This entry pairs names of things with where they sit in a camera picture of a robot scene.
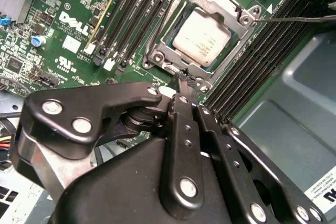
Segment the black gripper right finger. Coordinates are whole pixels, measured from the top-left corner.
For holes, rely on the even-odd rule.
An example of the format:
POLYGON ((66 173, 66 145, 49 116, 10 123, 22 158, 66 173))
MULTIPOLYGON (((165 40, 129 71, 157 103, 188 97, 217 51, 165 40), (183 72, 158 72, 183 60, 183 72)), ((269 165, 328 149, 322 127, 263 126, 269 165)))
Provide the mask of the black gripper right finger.
POLYGON ((221 127, 207 107, 193 109, 232 223, 327 223, 322 211, 238 127, 221 127))

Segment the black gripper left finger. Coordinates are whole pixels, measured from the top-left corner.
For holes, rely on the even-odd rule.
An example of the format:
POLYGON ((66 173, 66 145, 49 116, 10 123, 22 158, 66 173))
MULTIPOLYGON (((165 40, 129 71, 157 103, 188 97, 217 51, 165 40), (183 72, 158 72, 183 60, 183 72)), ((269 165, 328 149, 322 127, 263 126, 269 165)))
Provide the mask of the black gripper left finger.
POLYGON ((12 144, 15 169, 57 206, 81 176, 147 140, 167 138, 171 114, 192 112, 196 94, 186 71, 162 88, 140 81, 34 92, 12 144))

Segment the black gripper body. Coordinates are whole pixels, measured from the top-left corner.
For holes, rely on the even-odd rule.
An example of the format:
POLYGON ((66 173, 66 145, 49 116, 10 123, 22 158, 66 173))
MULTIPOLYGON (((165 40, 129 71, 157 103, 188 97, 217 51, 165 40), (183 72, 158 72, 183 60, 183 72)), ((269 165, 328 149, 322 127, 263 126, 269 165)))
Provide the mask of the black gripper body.
POLYGON ((173 112, 152 138, 75 180, 53 223, 232 223, 193 117, 173 112))

